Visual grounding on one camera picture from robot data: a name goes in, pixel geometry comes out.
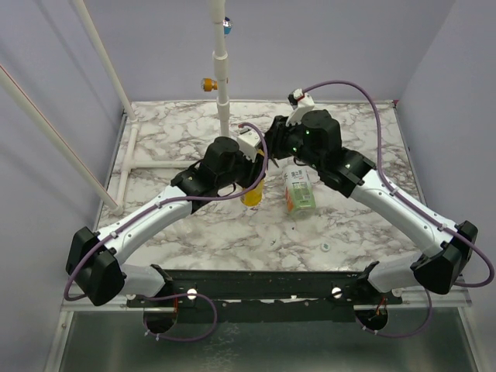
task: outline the white marble surface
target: white marble surface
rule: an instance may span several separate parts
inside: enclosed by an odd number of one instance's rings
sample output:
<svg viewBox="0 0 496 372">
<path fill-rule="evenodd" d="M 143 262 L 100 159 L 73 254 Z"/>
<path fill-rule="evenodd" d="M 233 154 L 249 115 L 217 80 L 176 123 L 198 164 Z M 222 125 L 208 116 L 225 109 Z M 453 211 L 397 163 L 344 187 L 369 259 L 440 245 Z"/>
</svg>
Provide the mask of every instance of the white marble surface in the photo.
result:
<svg viewBox="0 0 496 372">
<path fill-rule="evenodd" d="M 133 107 L 141 122 L 134 154 L 138 161 L 200 159 L 219 133 L 213 102 L 137 102 Z M 341 123 L 344 146 L 377 159 L 376 126 L 369 105 L 318 108 L 328 109 Z M 379 109 L 386 175 L 416 197 L 394 110 L 390 105 L 379 105 Z M 290 112 L 286 103 L 232 103 L 232 131 L 237 131 L 234 124 L 240 122 L 252 122 L 267 130 L 274 116 Z M 113 195 L 129 130 L 128 125 L 112 173 L 109 190 Z M 125 213 L 153 198 L 178 171 L 133 170 Z M 281 169 L 271 164 L 263 201 L 257 208 L 247 208 L 239 199 L 213 202 L 157 234 L 128 263 L 177 269 L 362 270 L 374 260 L 392 260 L 415 249 L 406 236 L 377 213 L 326 188 L 316 172 L 308 172 L 317 204 L 315 214 L 308 219 L 294 221 L 286 213 Z M 117 219 L 104 208 L 100 226 Z M 321 251 L 323 243 L 330 245 L 329 252 Z"/>
</svg>

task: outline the white pipe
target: white pipe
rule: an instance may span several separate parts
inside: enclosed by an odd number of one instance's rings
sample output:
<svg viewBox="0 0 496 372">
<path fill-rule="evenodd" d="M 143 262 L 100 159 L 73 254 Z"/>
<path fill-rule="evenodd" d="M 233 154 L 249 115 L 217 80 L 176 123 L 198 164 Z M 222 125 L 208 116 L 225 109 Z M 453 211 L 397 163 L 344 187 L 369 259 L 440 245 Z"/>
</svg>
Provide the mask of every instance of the white pipe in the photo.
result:
<svg viewBox="0 0 496 372">
<path fill-rule="evenodd" d="M 86 5 L 84 4 L 84 0 L 74 0 L 74 4 L 76 6 L 77 13 L 81 17 L 81 21 L 83 22 L 86 32 L 88 33 L 88 36 L 90 37 L 90 40 L 93 43 L 93 46 L 95 47 L 96 52 L 100 56 L 100 60 L 103 63 L 103 67 L 107 71 L 108 77 L 110 78 L 110 81 L 112 82 L 112 85 L 114 86 L 114 89 L 117 92 L 117 95 L 119 96 L 122 105 L 124 106 L 124 109 L 127 112 L 129 120 L 134 122 L 136 120 L 136 115 L 133 111 L 133 108 L 131 107 L 131 104 L 129 103 L 129 99 L 127 98 L 126 93 L 124 92 L 124 88 L 121 85 L 119 77 L 117 76 L 117 73 L 115 72 L 115 69 L 112 66 L 112 62 L 110 61 L 110 58 L 107 54 L 107 51 L 105 50 L 102 40 L 98 35 L 98 31 L 95 28 L 95 24 L 91 20 L 90 13 L 88 12 Z"/>
<path fill-rule="evenodd" d="M 229 137 L 229 96 L 227 95 L 228 56 L 224 36 L 226 0 L 208 0 L 210 18 L 214 23 L 215 49 L 213 53 L 214 73 L 217 80 L 217 112 L 220 121 L 220 135 Z"/>
<path fill-rule="evenodd" d="M 0 65 L 0 85 L 12 97 L 15 103 L 31 118 L 39 130 L 48 138 L 57 150 L 64 156 L 72 167 L 87 181 L 103 202 L 110 207 L 112 211 L 119 211 L 120 207 L 107 190 L 98 182 L 92 172 L 84 165 L 76 153 L 69 147 L 67 142 L 60 136 L 55 128 L 50 124 L 43 113 L 34 105 L 27 94 L 17 85 L 9 73 Z"/>
<path fill-rule="evenodd" d="M 136 168 L 187 168 L 194 164 L 194 160 L 150 160 L 135 161 L 132 169 Z"/>
<path fill-rule="evenodd" d="M 131 126 L 131 133 L 129 134 L 129 141 L 127 143 L 126 153 L 124 154 L 124 159 L 122 160 L 121 177 L 119 179 L 119 186 L 117 188 L 117 202 L 119 203 L 119 205 L 122 205 L 122 210 L 124 206 L 124 197 L 126 196 L 127 179 L 132 169 L 131 166 L 133 164 L 134 147 L 136 145 L 136 138 L 138 136 L 139 130 L 140 126 L 137 123 L 134 123 Z"/>
</svg>

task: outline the lavender wall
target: lavender wall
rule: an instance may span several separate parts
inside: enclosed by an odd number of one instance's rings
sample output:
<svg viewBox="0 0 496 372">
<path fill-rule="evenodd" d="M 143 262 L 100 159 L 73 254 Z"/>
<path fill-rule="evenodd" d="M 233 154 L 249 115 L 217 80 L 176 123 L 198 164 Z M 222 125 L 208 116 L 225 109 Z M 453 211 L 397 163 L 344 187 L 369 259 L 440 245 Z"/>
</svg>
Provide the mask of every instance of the lavender wall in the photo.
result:
<svg viewBox="0 0 496 372">
<path fill-rule="evenodd" d="M 496 263 L 496 2 L 457 1 L 408 83 L 401 126 L 427 202 L 480 230 L 478 246 Z M 487 268 L 477 256 L 467 280 Z M 496 284 L 470 291 L 480 339 L 496 370 Z"/>
<path fill-rule="evenodd" d="M 0 63 L 103 181 L 121 108 L 70 3 L 5 0 L 0 35 Z M 1 88 L 0 133 L 0 369 L 40 371 L 98 197 Z"/>
<path fill-rule="evenodd" d="M 214 98 L 206 0 L 86 0 L 133 101 Z M 453 0 L 228 0 L 231 98 L 285 99 L 295 88 L 350 79 L 399 98 Z M 363 99 L 351 88 L 316 98 Z"/>
</svg>

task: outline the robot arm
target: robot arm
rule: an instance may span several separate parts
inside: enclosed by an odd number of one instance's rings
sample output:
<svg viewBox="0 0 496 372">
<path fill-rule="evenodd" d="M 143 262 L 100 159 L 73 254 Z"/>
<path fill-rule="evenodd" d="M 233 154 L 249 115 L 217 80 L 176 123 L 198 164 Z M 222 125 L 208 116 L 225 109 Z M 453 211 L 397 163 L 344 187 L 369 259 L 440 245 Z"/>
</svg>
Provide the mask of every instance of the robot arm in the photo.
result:
<svg viewBox="0 0 496 372">
<path fill-rule="evenodd" d="M 313 101 L 308 95 L 295 99 L 297 115 L 276 116 L 265 139 L 274 159 L 295 157 L 317 170 L 320 179 L 332 190 L 370 207 L 397 226 L 420 249 L 419 253 L 391 262 L 374 262 L 353 279 L 350 291 L 357 301 L 369 301 L 394 288 L 422 285 L 438 294 L 448 293 L 456 278 L 470 259 L 471 249 L 465 243 L 438 229 L 423 217 L 412 212 L 386 188 L 374 162 L 361 153 L 342 145 L 339 123 L 326 110 L 311 110 Z M 73 238 L 66 271 L 72 274 L 87 253 L 101 243 L 99 236 L 111 236 L 97 250 L 75 281 L 94 305 L 102 305 L 121 295 L 155 296 L 172 280 L 157 265 L 134 267 L 125 264 L 131 254 L 149 238 L 179 219 L 195 213 L 208 201 L 186 201 L 188 197 L 215 197 L 221 188 L 237 183 L 247 188 L 260 174 L 264 157 L 258 153 L 260 138 L 248 131 L 237 142 L 218 137 L 205 157 L 180 172 L 157 197 L 121 221 L 93 233 L 88 228 Z M 162 205 L 161 201 L 176 198 Z M 414 198 L 408 200 L 443 226 L 456 230 L 473 242 L 477 228 L 470 222 L 457 225 L 428 209 Z M 152 212 L 142 215 L 152 206 Z"/>
<path fill-rule="evenodd" d="M 290 95 L 293 106 L 309 100 L 298 91 Z M 266 133 L 270 155 L 274 159 L 295 157 L 317 170 L 320 179 L 332 190 L 362 203 L 398 227 L 420 253 L 386 263 L 372 263 L 365 271 L 368 284 L 379 292 L 394 288 L 422 285 L 438 294 L 446 294 L 470 259 L 471 248 L 444 231 L 450 228 L 474 242 L 477 228 L 470 222 L 457 225 L 438 215 L 402 191 L 392 181 L 393 191 L 386 188 L 374 162 L 361 153 L 342 145 L 339 123 L 326 110 L 306 112 L 301 122 L 288 122 L 277 116 Z M 438 229 L 413 212 L 394 195 L 401 192 L 411 203 L 443 224 Z"/>
<path fill-rule="evenodd" d="M 169 280 L 167 274 L 157 265 L 125 264 L 127 259 L 159 231 L 209 203 L 196 197 L 216 197 L 220 189 L 234 183 L 242 188 L 253 184 L 264 164 L 264 156 L 257 152 L 260 143 L 260 137 L 251 130 L 242 132 L 237 141 L 216 138 L 202 160 L 177 174 L 170 186 L 141 208 L 95 233 L 87 227 L 76 232 L 66 272 L 71 275 L 83 257 L 103 242 L 74 280 L 91 302 L 103 305 L 118 294 L 156 295 Z M 172 198 L 175 201 L 162 205 Z"/>
</svg>

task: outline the black mounting plate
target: black mounting plate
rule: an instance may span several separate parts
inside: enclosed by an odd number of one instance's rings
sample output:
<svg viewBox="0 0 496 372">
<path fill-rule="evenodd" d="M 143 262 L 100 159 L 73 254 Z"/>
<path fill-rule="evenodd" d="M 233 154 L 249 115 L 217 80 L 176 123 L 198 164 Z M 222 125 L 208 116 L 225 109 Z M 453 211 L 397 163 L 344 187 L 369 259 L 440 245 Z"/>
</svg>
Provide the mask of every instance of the black mounting plate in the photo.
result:
<svg viewBox="0 0 496 372">
<path fill-rule="evenodd" d="M 354 305 L 377 305 L 383 296 L 386 297 L 389 305 L 401 304 L 401 298 L 391 293 L 357 294 L 354 285 L 361 272 L 227 270 L 167 270 L 166 272 L 172 281 L 169 281 L 157 297 L 186 293 L 194 288 L 198 293 L 214 301 L 219 322 L 322 320 L 354 322 Z M 333 288 L 341 290 L 340 294 L 335 294 L 336 297 L 332 295 Z M 129 300 L 127 306 L 164 308 L 173 307 L 174 302 L 136 298 Z M 212 321 L 212 309 L 201 298 L 194 300 L 187 297 L 180 298 L 178 308 L 181 314 L 178 317 L 179 322 Z"/>
</svg>

